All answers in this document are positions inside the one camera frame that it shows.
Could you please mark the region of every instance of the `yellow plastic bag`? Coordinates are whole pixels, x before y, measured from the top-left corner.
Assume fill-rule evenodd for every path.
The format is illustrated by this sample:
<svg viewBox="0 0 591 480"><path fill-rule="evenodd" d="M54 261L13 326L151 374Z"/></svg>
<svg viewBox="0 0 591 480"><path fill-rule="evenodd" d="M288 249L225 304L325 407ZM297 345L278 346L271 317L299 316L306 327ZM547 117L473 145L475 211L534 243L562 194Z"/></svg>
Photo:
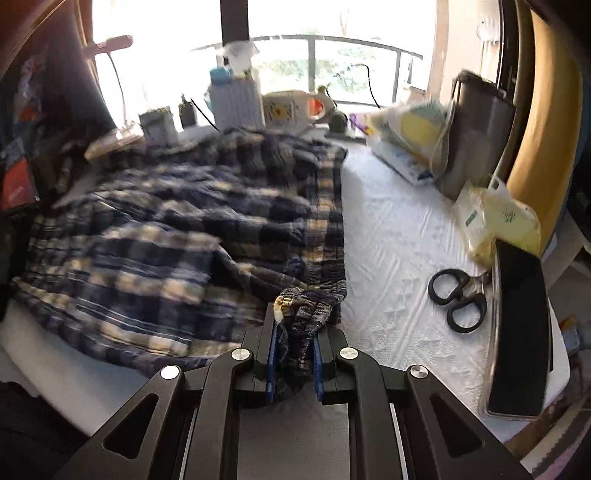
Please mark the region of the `yellow plastic bag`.
<svg viewBox="0 0 591 480"><path fill-rule="evenodd" d="M468 257L486 267L494 261L493 240L500 238L534 255L540 254L541 229L535 212L511 198L504 184L484 189L464 185L453 206Z"/></svg>

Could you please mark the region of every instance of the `white textured tablecloth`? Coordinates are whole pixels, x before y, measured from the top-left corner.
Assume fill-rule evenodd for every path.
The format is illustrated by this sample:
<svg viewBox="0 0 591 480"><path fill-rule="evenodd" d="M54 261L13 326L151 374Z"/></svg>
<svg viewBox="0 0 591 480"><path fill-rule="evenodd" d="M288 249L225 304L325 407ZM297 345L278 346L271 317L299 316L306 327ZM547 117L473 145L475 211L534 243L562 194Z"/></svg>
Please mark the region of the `white textured tablecloth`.
<svg viewBox="0 0 591 480"><path fill-rule="evenodd" d="M365 146L346 146L342 183L348 296L342 328L349 345L389 367L425 365L476 413L490 319L472 334L457 334L447 327L444 310L427 296L429 278L442 268L477 272L453 227L452 204L433 187L412 187ZM556 318L553 333L547 404L569 378ZM144 381L135 371L75 351L14 304L0 323L0 345L42 395L89 434ZM526 425L481 420L502 441ZM322 407L306 388L281 404L242 413L239 477L348 478L348 443L347 408Z"/></svg>

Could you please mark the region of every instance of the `scissors handle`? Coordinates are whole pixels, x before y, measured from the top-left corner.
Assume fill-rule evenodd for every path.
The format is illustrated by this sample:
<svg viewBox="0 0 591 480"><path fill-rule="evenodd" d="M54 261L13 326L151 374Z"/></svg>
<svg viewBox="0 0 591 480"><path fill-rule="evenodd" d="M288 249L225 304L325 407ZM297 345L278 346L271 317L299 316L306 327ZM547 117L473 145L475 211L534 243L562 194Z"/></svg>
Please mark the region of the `scissors handle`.
<svg viewBox="0 0 591 480"><path fill-rule="evenodd" d="M474 325L471 325L469 327L462 327L456 323L456 321L453 318L453 314L455 312L457 312L458 310L461 310L462 308L467 307L470 304L474 305L478 309L478 312L480 313L480 317L478 318L478 321ZM481 292L473 293L472 295L468 295L467 297L460 297L452 305L450 305L449 309L447 310L447 315L446 315L447 324L454 332L457 332L457 333L473 332L474 330L476 330L480 326L480 324L484 321L485 317L486 317L486 297Z"/></svg>
<svg viewBox="0 0 591 480"><path fill-rule="evenodd" d="M457 280L457 287L454 288L447 297L440 297L437 295L433 286L435 281L443 275L450 275ZM431 277L427 287L427 293L429 294L429 298L437 305L447 305L452 300L459 299L464 296L464 288L470 283L470 279L470 275L468 275L463 270L458 270L457 268L446 268L445 270L441 270Z"/></svg>

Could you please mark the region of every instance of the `plaid fabric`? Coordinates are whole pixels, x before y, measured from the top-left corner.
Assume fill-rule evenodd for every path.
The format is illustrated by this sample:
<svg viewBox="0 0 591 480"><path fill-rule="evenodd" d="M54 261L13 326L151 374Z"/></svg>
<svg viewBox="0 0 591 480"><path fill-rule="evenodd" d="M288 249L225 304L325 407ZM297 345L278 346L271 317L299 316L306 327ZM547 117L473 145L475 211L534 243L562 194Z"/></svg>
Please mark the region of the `plaid fabric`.
<svg viewBox="0 0 591 480"><path fill-rule="evenodd" d="M244 130L114 154L92 192L35 220L15 296L83 353L147 375L237 347L279 297L283 358L309 368L346 291L345 155Z"/></svg>

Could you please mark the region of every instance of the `metal pivot screw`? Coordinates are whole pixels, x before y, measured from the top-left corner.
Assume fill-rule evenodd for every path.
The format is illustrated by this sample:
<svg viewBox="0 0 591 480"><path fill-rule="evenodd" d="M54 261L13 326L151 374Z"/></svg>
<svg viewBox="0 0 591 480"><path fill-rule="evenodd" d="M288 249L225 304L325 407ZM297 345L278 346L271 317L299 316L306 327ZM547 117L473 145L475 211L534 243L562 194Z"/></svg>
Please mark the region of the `metal pivot screw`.
<svg viewBox="0 0 591 480"><path fill-rule="evenodd" d="M340 350L339 355L345 360L353 360L357 358L359 352L350 346L346 346Z"/></svg>
<svg viewBox="0 0 591 480"><path fill-rule="evenodd" d="M181 369L176 365L167 365L160 371L160 376L165 380L172 380L173 378L177 378L180 372Z"/></svg>
<svg viewBox="0 0 591 480"><path fill-rule="evenodd" d="M410 374L416 378L425 378L429 374L429 370L422 365L413 365L410 368Z"/></svg>
<svg viewBox="0 0 591 480"><path fill-rule="evenodd" d="M250 356L250 351L245 348L237 348L232 352L232 358L234 360L246 360Z"/></svg>

